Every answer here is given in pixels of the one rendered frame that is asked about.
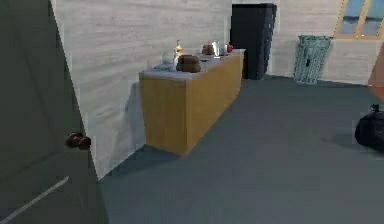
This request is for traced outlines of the wooden counter with grey top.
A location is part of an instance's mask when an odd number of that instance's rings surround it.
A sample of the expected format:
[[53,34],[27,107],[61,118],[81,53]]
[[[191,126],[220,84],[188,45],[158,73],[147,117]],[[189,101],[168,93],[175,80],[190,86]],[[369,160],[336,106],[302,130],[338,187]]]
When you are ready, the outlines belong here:
[[139,74],[146,144],[185,156],[237,98],[244,51],[208,57],[199,73]]

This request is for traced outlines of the black fridge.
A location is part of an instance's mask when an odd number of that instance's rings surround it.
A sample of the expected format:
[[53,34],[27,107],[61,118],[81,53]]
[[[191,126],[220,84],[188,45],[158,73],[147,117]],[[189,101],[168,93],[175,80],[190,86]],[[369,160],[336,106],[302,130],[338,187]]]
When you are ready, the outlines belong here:
[[232,5],[230,42],[245,50],[245,79],[261,80],[267,72],[276,12],[273,3]]

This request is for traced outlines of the brown round door knob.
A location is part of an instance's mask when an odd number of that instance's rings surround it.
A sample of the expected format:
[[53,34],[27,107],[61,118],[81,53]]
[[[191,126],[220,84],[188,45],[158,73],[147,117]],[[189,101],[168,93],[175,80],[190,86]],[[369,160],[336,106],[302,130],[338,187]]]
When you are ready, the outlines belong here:
[[69,148],[79,148],[80,150],[88,150],[92,144],[89,137],[84,136],[80,132],[73,132],[68,135],[65,144]]

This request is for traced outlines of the dark grey room door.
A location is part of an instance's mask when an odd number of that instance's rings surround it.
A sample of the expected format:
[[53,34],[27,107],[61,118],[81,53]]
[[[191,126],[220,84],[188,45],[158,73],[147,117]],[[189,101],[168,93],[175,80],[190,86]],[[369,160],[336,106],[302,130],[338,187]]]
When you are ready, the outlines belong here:
[[109,224],[73,132],[87,136],[52,0],[0,0],[0,224]]

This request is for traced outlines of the black rubbish bag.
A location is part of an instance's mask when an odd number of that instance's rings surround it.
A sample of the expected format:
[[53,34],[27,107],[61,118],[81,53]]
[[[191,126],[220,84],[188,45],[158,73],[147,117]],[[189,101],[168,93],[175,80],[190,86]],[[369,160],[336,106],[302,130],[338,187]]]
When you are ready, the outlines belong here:
[[360,118],[354,136],[360,145],[384,152],[384,111],[379,104],[372,104],[370,112]]

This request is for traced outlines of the reddish brown furniture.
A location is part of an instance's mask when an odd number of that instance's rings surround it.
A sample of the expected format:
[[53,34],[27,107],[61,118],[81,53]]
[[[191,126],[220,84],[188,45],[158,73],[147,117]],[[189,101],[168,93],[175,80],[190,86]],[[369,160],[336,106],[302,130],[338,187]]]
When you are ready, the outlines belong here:
[[384,101],[384,42],[381,45],[372,73],[368,80],[370,91]]

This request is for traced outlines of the wooden framed window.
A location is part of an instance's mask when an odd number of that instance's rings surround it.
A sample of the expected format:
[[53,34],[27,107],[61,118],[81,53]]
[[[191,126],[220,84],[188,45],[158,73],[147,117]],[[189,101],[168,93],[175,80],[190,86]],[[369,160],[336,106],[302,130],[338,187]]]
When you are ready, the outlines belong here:
[[384,34],[384,0],[341,0],[333,37],[380,40]]

